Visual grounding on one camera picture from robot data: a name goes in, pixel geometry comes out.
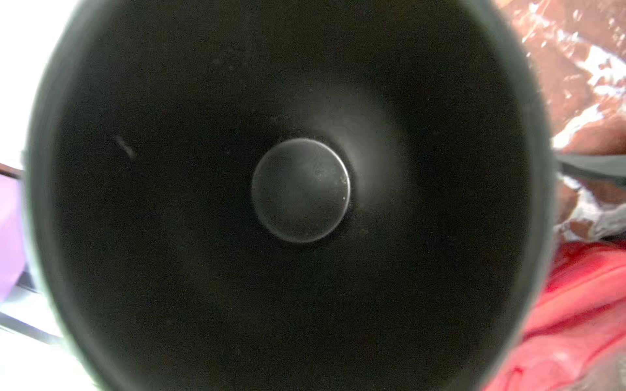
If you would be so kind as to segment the black mug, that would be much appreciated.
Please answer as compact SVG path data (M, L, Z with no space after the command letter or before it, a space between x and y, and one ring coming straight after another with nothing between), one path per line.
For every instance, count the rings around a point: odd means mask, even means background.
M82 1L24 233L108 390L479 390L554 253L549 124L489 1Z

